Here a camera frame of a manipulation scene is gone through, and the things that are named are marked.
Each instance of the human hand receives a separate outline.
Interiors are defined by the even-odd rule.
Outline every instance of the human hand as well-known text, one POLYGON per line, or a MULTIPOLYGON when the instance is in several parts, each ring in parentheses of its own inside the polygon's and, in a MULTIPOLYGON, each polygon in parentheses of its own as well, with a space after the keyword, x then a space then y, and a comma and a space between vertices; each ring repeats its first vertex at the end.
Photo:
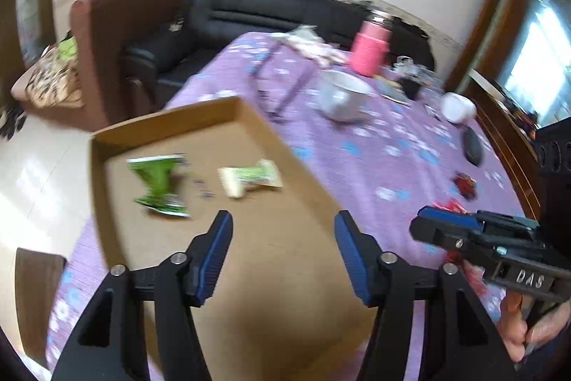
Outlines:
POLYGON ((522 298, 517 292, 507 292, 501 301, 501 318, 497 324, 507 353, 514 362, 520 362, 524 357, 524 343, 543 345, 549 342, 560 333, 571 316, 571 303, 567 301, 545 315, 528 331, 520 309, 522 298))

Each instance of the metal screw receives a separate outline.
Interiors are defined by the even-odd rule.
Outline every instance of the metal screw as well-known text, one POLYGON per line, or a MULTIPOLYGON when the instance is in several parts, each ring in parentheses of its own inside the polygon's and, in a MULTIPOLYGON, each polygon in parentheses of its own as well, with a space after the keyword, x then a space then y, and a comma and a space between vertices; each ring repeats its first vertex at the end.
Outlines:
POLYGON ((458 267, 453 263, 445 263, 442 269, 447 275, 455 275, 458 273, 458 267))
POLYGON ((111 274, 113 276, 121 276, 123 273, 125 273, 125 270, 125 265, 115 265, 111 269, 111 274))
POLYGON ((386 263, 387 265, 390 265, 391 263, 395 263, 395 261, 397 261, 399 258, 393 254, 392 252, 385 252, 381 255, 381 260, 386 263))
POLYGON ((180 265, 184 263, 188 257, 184 252, 177 252, 176 254, 171 255, 171 262, 175 265, 180 265))

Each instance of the table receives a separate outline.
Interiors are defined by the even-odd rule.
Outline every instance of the table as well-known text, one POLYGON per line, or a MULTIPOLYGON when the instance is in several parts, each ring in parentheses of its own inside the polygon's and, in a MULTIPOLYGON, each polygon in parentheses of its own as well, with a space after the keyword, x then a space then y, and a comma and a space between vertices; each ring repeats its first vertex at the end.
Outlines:
MULTIPOLYGON (((347 66, 335 66, 349 73, 347 66)), ((198 75, 190 78, 168 108, 225 96, 240 95, 266 114, 278 107, 292 86, 302 84, 273 127, 363 232, 383 250, 410 264, 437 268, 445 252, 412 240, 408 232, 416 212, 434 202, 459 199, 469 211, 486 209, 521 215, 516 193, 492 146, 472 121, 484 146, 480 167, 471 165, 461 149, 460 131, 429 116, 423 102, 437 108, 440 96, 421 94, 410 107, 377 97, 365 109, 368 117, 355 124, 337 124, 322 116, 316 99, 319 69, 267 34, 246 34, 230 44, 198 75), (465 201, 452 182, 463 172, 478 183, 478 197, 465 201)), ((366 79, 376 87, 374 79, 366 79)), ((70 259, 56 294, 50 319, 46 358, 53 369, 73 325, 107 273, 96 239, 96 225, 85 230, 70 259)), ((499 316, 502 291, 490 288, 482 298, 494 318, 499 316)), ((422 302, 415 304, 415 321, 406 379, 416 379, 424 334, 422 302)), ((355 379, 367 341, 356 350, 336 379, 355 379)), ((152 370, 151 379, 160 379, 152 370)))

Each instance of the pink water bottle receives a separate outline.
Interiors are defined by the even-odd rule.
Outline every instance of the pink water bottle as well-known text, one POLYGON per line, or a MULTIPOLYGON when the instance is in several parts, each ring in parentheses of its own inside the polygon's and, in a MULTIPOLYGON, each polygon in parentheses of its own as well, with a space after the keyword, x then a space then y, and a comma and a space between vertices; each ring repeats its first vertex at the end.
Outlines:
POLYGON ((353 70, 368 77, 379 72, 379 66, 385 63, 385 54, 389 51, 391 29, 391 15, 381 11, 370 13, 353 42, 349 60, 353 70))

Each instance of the brown armchair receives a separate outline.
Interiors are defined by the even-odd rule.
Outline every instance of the brown armchair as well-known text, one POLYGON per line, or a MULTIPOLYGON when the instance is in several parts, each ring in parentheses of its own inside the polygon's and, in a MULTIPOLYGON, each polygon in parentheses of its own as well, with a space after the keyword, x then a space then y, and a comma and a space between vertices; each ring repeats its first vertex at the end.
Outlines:
POLYGON ((139 98, 137 83, 122 78, 122 48, 172 19, 183 0, 76 0, 70 12, 71 31, 78 45, 82 107, 35 108, 25 93, 24 74, 12 95, 39 116, 65 125, 97 131, 133 115, 139 98))

